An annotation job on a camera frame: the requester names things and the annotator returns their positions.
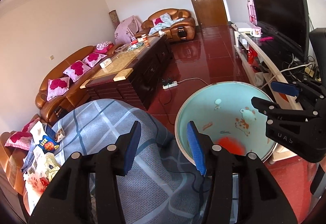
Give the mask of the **red plastic bag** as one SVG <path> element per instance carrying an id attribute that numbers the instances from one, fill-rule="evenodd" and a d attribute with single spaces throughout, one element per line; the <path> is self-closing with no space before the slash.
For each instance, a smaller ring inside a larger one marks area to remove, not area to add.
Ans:
<path id="1" fill-rule="evenodd" d="M 31 214 L 50 182 L 46 177 L 40 177 L 40 175 L 35 173 L 24 174 L 24 180 L 29 213 Z"/>

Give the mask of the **pale yellow printed bag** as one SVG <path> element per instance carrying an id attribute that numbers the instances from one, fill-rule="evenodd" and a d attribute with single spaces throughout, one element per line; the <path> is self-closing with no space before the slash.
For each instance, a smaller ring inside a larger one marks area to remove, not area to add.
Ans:
<path id="1" fill-rule="evenodd" d="M 45 154 L 45 163 L 44 163 L 44 173 L 49 180 L 49 182 L 52 181 L 54 176 L 57 174 L 57 172 L 60 170 L 61 165 L 58 164 L 58 162 L 55 159 L 55 156 L 53 153 L 48 152 Z"/>

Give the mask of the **red mesh net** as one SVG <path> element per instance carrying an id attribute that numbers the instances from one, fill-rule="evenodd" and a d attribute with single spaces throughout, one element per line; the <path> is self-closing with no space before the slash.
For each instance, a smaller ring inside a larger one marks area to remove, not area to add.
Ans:
<path id="1" fill-rule="evenodd" d="M 222 137 L 216 140 L 214 144 L 222 146 L 232 154 L 244 156 L 247 153 L 245 146 L 236 138 Z"/>

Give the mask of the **white rectangular box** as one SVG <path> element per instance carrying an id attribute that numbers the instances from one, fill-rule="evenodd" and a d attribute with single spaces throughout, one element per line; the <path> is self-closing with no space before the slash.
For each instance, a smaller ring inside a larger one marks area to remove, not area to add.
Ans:
<path id="1" fill-rule="evenodd" d="M 34 158 L 32 161 L 32 165 L 27 169 L 26 174 L 31 175 L 35 174 L 36 176 L 39 177 L 45 177 L 45 153 L 43 150 L 39 147 L 36 146 L 33 150 Z"/>

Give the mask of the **small brown white box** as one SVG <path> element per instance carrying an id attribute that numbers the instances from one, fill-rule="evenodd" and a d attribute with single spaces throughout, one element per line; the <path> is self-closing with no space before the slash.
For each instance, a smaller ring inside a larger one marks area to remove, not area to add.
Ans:
<path id="1" fill-rule="evenodd" d="M 64 132 L 63 128 L 60 128 L 57 133 L 55 134 L 55 141 L 57 143 L 61 142 L 66 137 L 66 134 Z"/>

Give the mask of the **white mug with print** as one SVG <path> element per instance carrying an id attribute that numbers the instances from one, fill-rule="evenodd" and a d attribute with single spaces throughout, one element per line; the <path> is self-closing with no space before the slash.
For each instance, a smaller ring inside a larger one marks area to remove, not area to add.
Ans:
<path id="1" fill-rule="evenodd" d="M 254 38 L 260 38 L 261 37 L 261 28 L 259 26 L 253 26 L 251 28 L 250 35 Z"/>

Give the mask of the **blue Look milk carton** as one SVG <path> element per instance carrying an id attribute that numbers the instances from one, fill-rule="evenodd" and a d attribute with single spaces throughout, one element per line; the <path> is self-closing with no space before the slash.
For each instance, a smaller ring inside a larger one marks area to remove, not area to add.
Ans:
<path id="1" fill-rule="evenodd" d="M 39 146 L 44 153 L 54 153 L 59 149 L 60 144 L 55 141 L 56 132 L 48 124 L 38 121 L 30 130 L 34 143 Z"/>

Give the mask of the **black flat television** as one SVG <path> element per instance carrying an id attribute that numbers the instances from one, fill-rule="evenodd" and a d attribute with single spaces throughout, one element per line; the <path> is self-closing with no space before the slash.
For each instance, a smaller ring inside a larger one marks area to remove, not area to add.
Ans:
<path id="1" fill-rule="evenodd" d="M 306 62 L 309 50 L 307 0 L 253 0 L 257 25 L 296 58 Z"/>

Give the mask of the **white power strip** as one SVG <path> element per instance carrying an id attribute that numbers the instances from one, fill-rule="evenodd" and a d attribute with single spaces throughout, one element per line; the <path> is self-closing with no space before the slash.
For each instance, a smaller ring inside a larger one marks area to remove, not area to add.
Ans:
<path id="1" fill-rule="evenodd" d="M 176 86 L 178 86 L 178 82 L 173 81 L 171 83 L 167 83 L 166 85 L 163 85 L 162 88 L 163 88 L 163 90 L 166 90 L 166 89 L 171 89 L 171 88 L 176 87 Z"/>

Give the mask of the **pink floral pillow left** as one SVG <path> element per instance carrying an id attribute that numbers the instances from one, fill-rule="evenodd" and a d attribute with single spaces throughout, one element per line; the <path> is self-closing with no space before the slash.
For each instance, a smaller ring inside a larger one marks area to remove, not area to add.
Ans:
<path id="1" fill-rule="evenodd" d="M 47 101 L 51 99 L 64 95 L 70 87 L 70 78 L 63 77 L 58 79 L 49 79 L 47 87 Z"/>

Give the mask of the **pink floral pillow middle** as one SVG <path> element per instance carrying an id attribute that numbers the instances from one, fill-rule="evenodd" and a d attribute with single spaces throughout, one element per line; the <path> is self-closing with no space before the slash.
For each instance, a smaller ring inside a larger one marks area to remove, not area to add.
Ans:
<path id="1" fill-rule="evenodd" d="M 87 64 L 78 60 L 66 68 L 63 74 L 70 77 L 70 79 L 75 83 L 90 69 L 91 68 Z"/>

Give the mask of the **white tissue box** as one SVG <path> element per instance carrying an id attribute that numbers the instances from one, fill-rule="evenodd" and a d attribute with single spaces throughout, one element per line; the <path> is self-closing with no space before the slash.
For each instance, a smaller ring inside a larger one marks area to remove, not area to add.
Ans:
<path id="1" fill-rule="evenodd" d="M 107 58 L 106 60 L 104 60 L 103 62 L 100 63 L 100 67 L 102 69 L 108 67 L 110 64 L 112 63 L 112 60 L 110 58 Z"/>

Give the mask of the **folded pink blanket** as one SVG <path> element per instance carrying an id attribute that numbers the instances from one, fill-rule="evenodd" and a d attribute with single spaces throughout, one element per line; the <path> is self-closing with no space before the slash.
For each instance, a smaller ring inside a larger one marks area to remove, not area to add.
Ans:
<path id="1" fill-rule="evenodd" d="M 114 47 L 114 44 L 110 41 L 101 42 L 101 43 L 97 44 L 97 46 L 94 48 L 94 53 L 105 54 L 112 47 Z"/>

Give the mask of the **pink cloth covered appliance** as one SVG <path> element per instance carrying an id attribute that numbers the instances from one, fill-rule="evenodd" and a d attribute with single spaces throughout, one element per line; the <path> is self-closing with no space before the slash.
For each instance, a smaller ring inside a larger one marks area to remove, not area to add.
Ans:
<path id="1" fill-rule="evenodd" d="M 135 34 L 141 30 L 141 22 L 134 15 L 124 19 L 120 22 L 114 32 L 115 44 L 119 45 L 131 43 L 134 39 Z"/>

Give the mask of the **tall patterned floor lamp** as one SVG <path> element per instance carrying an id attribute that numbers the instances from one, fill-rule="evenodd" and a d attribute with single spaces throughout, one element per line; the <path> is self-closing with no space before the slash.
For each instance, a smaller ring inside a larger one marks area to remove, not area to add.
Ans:
<path id="1" fill-rule="evenodd" d="M 116 29 L 118 27 L 118 25 L 120 24 L 120 20 L 118 18 L 118 14 L 117 14 L 117 11 L 116 10 L 111 10 L 109 12 L 109 17 L 112 21 L 112 24 L 114 26 L 114 28 Z"/>

